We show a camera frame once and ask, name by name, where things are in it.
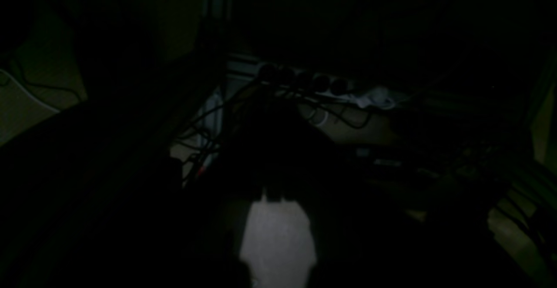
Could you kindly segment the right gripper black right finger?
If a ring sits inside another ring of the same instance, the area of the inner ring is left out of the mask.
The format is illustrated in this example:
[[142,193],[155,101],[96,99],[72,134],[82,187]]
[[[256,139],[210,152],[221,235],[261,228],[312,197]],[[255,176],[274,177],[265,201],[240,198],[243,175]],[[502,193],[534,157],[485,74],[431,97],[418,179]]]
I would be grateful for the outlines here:
[[276,159],[293,171],[285,191],[301,204],[345,203],[358,196],[361,177],[348,165],[338,146],[308,123],[295,105],[272,108]]

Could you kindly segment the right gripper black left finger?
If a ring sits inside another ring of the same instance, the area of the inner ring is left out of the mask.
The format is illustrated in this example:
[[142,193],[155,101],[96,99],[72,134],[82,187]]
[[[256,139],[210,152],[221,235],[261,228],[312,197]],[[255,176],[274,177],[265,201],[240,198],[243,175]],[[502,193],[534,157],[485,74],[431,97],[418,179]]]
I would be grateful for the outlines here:
[[231,196],[259,198],[262,187],[253,179],[272,153],[272,103],[230,101],[221,106],[221,129],[202,161],[211,163],[200,175],[187,177],[187,200],[210,201]]

